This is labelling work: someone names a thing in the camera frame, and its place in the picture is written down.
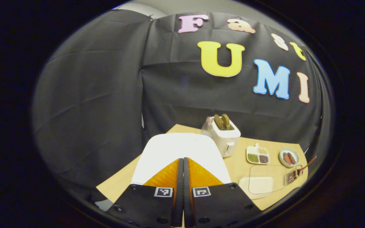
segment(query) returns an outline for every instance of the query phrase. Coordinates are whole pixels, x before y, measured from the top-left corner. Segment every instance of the white plate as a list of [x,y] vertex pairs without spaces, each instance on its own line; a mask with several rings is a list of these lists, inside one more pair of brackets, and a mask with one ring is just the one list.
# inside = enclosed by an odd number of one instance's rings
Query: white plate
[[[261,149],[265,149],[265,148],[262,148],[262,147],[259,147],[258,146],[258,143],[256,143],[256,146],[248,146],[246,148],[246,160],[250,163],[253,163],[253,164],[259,164],[259,165],[266,165],[268,163],[270,163],[270,154],[268,153],[268,150],[266,150],[267,154],[262,154],[262,153],[259,153],[258,152],[258,149],[261,148]],[[251,154],[251,155],[256,155],[257,156],[257,159],[260,161],[260,155],[263,155],[263,156],[266,156],[267,159],[268,159],[268,162],[267,163],[261,163],[261,162],[253,162],[253,161],[250,161],[249,160],[249,157],[248,155]]]
[[[284,159],[283,159],[284,153],[291,153],[291,154],[292,154],[292,156],[293,156],[293,157],[294,157],[294,159],[295,159],[295,164],[294,164],[294,165],[289,165],[289,164],[287,164],[287,163],[284,161]],[[288,168],[295,167],[296,165],[298,165],[298,162],[299,162],[299,157],[298,157],[297,152],[295,152],[295,151],[293,151],[293,150],[291,150],[291,149],[289,149],[289,148],[284,148],[284,149],[282,149],[282,150],[280,151],[279,158],[280,158],[281,163],[282,163],[283,165],[285,165],[286,167],[288,167]]]

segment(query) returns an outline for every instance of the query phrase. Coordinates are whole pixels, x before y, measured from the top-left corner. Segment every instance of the white plastic board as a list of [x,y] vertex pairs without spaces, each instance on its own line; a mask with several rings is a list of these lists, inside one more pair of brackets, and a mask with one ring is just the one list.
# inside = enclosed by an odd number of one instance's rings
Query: white plastic board
[[273,179],[270,176],[244,177],[239,180],[239,187],[251,199],[264,198],[271,194]]
[[184,157],[200,164],[224,184],[231,183],[214,141],[208,136],[194,133],[168,133],[152,137],[143,150],[131,183],[143,185],[165,166]]

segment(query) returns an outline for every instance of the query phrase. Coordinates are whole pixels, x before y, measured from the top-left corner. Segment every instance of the bottle cap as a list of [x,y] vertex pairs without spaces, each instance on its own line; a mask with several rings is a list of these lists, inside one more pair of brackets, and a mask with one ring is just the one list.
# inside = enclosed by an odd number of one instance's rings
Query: bottle cap
[[213,120],[212,120],[212,117],[207,117],[207,123],[212,123]]

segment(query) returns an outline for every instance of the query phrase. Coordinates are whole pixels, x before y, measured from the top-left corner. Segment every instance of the letter a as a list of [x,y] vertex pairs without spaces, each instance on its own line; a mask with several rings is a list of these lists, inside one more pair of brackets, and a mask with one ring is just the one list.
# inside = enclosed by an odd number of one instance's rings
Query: letter a
[[218,48],[221,44],[214,41],[201,41],[198,43],[201,48],[201,65],[204,70],[214,76],[233,77],[242,70],[242,51],[245,47],[235,43],[228,43],[227,48],[232,54],[230,66],[220,66],[218,64]]

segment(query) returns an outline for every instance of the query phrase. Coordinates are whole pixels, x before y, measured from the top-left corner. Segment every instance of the white cover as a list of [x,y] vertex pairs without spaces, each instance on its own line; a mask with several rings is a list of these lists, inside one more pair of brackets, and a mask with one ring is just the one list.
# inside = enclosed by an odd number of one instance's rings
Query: white cover
[[222,183],[231,183],[214,141],[208,136],[194,133],[168,133],[152,137],[143,150],[131,183],[143,185],[165,166],[184,157],[200,164]]

